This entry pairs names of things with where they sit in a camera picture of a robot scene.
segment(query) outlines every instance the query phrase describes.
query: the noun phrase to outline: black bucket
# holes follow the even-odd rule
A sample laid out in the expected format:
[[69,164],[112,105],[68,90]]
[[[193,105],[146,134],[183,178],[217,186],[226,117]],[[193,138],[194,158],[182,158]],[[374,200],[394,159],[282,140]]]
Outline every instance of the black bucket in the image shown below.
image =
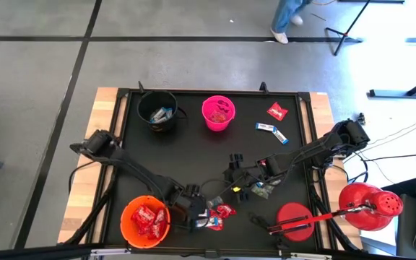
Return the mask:
[[[139,83],[139,89],[141,93],[144,93],[141,82]],[[160,123],[151,122],[150,120],[155,111],[161,108],[171,108],[173,110],[170,118]],[[143,94],[137,103],[137,114],[139,117],[149,125],[151,130],[158,132],[168,131],[174,127],[178,120],[176,115],[178,111],[181,111],[187,117],[186,113],[178,108],[178,101],[174,95],[165,90],[149,91]]]

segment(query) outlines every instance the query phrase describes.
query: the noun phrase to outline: jeans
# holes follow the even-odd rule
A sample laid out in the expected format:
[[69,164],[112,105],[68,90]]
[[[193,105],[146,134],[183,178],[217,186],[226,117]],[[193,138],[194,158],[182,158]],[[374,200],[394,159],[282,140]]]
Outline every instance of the jeans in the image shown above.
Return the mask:
[[280,0],[272,20],[272,30],[275,33],[284,33],[290,18],[301,11],[312,0]]

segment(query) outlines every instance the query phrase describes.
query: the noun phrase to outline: red lamp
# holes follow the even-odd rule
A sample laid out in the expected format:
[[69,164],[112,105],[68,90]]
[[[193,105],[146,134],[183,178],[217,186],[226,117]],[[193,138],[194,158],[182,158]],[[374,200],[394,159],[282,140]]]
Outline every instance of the red lamp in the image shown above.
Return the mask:
[[360,230],[377,231],[385,228],[404,207],[402,200],[390,191],[366,183],[353,183],[339,194],[339,208],[368,205],[358,213],[347,213],[344,217]]
[[303,205],[287,203],[279,210],[277,225],[269,227],[269,233],[282,232],[292,241],[304,241],[311,236],[315,222],[343,215],[360,230],[377,231],[401,214],[403,206],[402,200],[390,191],[366,183],[352,183],[339,195],[340,210],[313,217]]

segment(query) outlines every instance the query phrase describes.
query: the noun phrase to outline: red disc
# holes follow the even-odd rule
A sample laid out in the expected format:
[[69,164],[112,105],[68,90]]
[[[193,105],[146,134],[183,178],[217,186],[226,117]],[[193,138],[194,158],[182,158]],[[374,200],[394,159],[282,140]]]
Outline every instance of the red disc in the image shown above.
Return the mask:
[[[277,223],[285,220],[290,220],[296,217],[308,216],[312,217],[311,212],[307,207],[295,202],[286,203],[280,208],[277,213]],[[289,233],[285,233],[284,236],[291,241],[301,242],[308,239],[312,232],[314,231],[314,223],[310,224],[311,226],[302,230],[296,230]]]

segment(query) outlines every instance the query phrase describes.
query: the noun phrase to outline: pink bucket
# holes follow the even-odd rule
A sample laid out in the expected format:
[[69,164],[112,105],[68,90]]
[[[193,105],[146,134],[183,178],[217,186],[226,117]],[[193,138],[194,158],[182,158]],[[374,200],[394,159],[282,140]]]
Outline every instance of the pink bucket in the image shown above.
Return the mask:
[[[227,97],[216,95],[209,97],[201,106],[201,114],[207,122],[209,129],[222,131],[226,129],[235,117],[235,106]],[[222,122],[215,122],[215,118],[222,119]]]

